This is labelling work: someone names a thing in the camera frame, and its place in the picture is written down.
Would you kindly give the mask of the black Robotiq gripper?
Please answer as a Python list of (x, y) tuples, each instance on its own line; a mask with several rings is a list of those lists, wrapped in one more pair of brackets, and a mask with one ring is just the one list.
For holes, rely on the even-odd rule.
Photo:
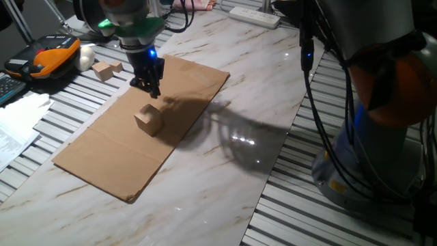
[[(147, 92), (151, 98), (158, 98), (161, 95), (159, 81), (163, 78), (165, 60), (158, 56), (155, 46), (127, 50), (126, 55), (136, 76), (130, 81), (130, 86)], [(146, 79), (149, 73), (157, 79)]]

